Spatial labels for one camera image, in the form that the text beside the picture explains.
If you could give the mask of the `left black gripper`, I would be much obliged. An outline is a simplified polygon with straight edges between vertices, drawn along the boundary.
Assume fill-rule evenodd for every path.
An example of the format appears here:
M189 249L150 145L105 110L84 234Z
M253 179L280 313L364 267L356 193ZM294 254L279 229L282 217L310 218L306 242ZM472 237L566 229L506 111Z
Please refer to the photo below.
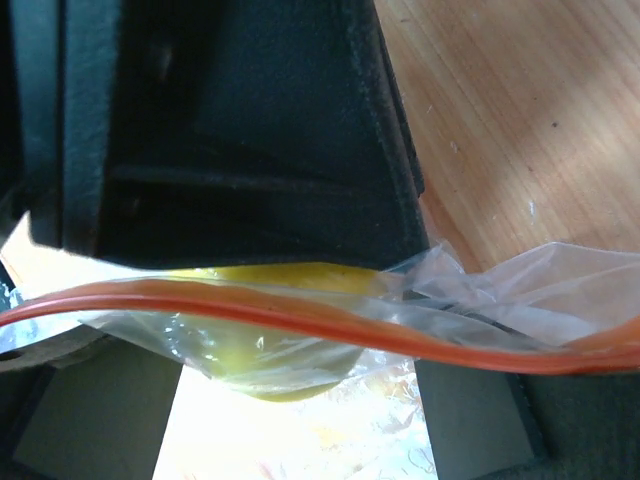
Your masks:
M117 1L1 4L1 236L98 250L120 54Z

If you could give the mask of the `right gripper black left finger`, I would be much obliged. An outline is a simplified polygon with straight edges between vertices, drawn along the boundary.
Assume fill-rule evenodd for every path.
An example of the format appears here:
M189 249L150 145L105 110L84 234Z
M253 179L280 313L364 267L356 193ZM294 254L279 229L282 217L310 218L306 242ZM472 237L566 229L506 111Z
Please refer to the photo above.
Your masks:
M182 367L115 340L63 367L1 355L4 479L150 479Z

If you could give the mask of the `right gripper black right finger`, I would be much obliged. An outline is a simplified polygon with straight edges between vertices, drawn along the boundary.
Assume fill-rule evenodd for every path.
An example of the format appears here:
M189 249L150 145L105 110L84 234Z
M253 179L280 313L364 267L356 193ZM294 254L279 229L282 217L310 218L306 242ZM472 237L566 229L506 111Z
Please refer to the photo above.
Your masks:
M636 479L639 377L536 376L418 361L441 479Z

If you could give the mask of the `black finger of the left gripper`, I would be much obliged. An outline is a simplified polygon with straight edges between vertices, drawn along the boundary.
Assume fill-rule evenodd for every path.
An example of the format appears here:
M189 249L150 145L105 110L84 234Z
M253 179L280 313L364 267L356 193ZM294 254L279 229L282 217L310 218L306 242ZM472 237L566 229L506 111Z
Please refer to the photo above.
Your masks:
M328 262L429 246L422 175L370 1L184 3L193 37L120 122L99 259L145 269Z

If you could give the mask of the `clear zip top bag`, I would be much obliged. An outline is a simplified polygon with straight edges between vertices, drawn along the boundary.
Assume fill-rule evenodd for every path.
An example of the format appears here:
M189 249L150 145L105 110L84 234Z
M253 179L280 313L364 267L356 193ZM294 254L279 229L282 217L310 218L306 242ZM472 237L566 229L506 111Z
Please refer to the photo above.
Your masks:
M550 243L467 273L447 245L383 271L388 291L206 283L67 255L32 285L1 283L1 355L63 367L119 340L182 367L150 479L441 479L418 361L536 376L639 377L639 257ZM185 313L363 348L316 396L271 402L163 350L132 312Z

